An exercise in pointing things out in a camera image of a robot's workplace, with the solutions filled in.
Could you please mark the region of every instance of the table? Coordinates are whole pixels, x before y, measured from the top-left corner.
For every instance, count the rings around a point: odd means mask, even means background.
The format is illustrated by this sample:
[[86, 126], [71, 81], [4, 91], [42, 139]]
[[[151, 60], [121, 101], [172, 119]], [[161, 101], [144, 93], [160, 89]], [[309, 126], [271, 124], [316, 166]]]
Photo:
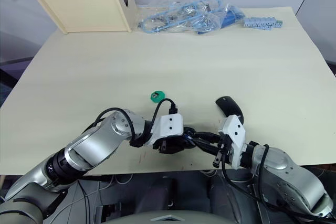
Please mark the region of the table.
[[[335, 163], [336, 79], [323, 57], [291, 8], [243, 11], [274, 16], [283, 28], [54, 32], [0, 109], [0, 174], [26, 173], [106, 108], [150, 120], [154, 90], [175, 101], [185, 125], [212, 132], [223, 119], [215, 100], [229, 95], [244, 113], [246, 141], [283, 149], [299, 165]], [[196, 148], [165, 155], [123, 142], [90, 174], [211, 169], [213, 159]]]

